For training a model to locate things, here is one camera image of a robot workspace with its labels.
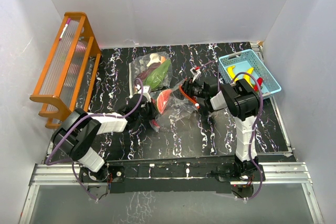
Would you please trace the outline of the light blue plastic basket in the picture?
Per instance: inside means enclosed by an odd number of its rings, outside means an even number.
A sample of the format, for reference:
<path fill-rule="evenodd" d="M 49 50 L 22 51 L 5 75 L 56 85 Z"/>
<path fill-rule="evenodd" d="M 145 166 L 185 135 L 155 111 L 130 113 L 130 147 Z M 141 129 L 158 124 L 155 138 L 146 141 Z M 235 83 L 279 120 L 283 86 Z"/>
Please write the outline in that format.
<path fill-rule="evenodd" d="M 252 49 L 219 57 L 218 68 L 226 83 L 230 83 L 232 78 L 240 72 L 248 72 L 256 80 L 262 78 L 261 91 L 264 99 L 270 98 L 281 91 L 281 86 L 277 80 Z"/>

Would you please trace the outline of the yellow fake banana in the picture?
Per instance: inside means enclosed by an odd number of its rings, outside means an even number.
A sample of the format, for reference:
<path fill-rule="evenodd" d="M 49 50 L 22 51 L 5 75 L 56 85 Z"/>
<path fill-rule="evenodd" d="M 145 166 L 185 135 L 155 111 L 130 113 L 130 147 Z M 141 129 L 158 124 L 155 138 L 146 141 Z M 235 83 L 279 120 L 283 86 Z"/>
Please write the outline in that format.
<path fill-rule="evenodd" d="M 247 72 L 248 74 L 245 74 L 245 75 L 244 75 L 244 79 L 248 82 L 248 84 L 249 84 L 252 88 L 254 88 L 254 85 L 255 85 L 256 83 L 251 83 L 251 76 L 250 76 L 250 75 L 253 74 L 253 72 L 254 72 L 254 68 L 251 67 L 251 68 L 249 68 L 246 72 Z"/>
<path fill-rule="evenodd" d="M 227 72 L 233 81 L 235 80 L 235 76 L 236 76 L 236 74 L 234 73 L 234 69 L 235 69 L 235 66 L 230 66 L 227 68 Z"/>

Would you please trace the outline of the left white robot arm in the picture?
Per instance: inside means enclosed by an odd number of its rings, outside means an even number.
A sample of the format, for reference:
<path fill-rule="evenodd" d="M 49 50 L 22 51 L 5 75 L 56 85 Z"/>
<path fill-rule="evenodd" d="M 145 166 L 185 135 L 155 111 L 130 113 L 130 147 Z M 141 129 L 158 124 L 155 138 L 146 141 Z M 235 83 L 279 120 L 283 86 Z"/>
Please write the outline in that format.
<path fill-rule="evenodd" d="M 108 177 L 109 172 L 105 160 L 91 147 L 96 136 L 128 132 L 156 116 L 153 99 L 149 95 L 136 94 L 128 104 L 113 113 L 94 114 L 75 109 L 53 133 L 51 141 L 55 148 L 89 169 L 91 177 L 101 182 Z"/>

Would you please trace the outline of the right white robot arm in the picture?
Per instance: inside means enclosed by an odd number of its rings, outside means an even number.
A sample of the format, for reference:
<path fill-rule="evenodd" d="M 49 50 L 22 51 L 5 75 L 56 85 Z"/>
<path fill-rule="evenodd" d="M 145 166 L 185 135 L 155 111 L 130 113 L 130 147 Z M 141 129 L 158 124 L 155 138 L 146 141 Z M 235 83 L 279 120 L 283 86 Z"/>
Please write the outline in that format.
<path fill-rule="evenodd" d="M 235 119 L 237 146 L 234 161 L 219 165 L 211 172 L 212 176 L 219 181 L 253 177 L 254 172 L 260 170 L 255 149 L 255 122 L 262 110 L 262 98 L 244 79 L 236 81 L 234 85 L 199 84 L 188 79 L 180 85 L 179 90 L 197 108 L 197 99 L 201 98 L 208 112 L 228 109 Z"/>

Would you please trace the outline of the fake watermelon slice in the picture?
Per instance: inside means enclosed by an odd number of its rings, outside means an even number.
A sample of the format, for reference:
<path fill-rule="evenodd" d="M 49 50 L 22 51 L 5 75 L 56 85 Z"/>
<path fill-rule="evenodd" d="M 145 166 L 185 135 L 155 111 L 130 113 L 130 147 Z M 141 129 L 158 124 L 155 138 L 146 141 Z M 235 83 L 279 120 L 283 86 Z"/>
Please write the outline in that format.
<path fill-rule="evenodd" d="M 172 89 L 166 89 L 160 92 L 159 96 L 157 97 L 156 108 L 160 114 L 163 114 L 172 92 Z"/>

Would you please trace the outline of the clear bag with green leaf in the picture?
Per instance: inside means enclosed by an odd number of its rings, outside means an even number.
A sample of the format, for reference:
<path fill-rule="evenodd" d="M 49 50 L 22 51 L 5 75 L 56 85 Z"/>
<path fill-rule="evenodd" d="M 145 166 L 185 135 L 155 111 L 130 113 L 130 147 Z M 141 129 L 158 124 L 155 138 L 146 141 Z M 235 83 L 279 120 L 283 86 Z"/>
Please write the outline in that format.
<path fill-rule="evenodd" d="M 139 78 L 151 91 L 168 88 L 173 77 L 172 62 L 166 52 L 154 52 L 135 58 L 129 63 L 129 91 L 134 95 L 139 91 Z"/>

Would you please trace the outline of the clear zip bag red slider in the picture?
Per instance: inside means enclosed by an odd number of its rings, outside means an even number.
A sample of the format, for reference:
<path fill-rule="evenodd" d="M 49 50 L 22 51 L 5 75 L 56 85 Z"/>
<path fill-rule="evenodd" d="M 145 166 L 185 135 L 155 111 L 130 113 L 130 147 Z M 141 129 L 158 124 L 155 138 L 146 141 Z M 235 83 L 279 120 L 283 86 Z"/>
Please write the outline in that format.
<path fill-rule="evenodd" d="M 170 95 L 170 99 L 163 114 L 159 113 L 156 120 L 150 122 L 150 126 L 156 132 L 167 132 L 171 124 L 174 124 L 183 118 L 189 118 L 193 112 L 200 108 L 200 105 L 196 100 L 189 100 L 182 94 L 183 83 L 184 80 L 180 81 L 174 87 L 168 88 L 172 89 L 173 92 Z M 157 97 L 163 90 L 151 92 L 151 97 L 155 105 Z"/>

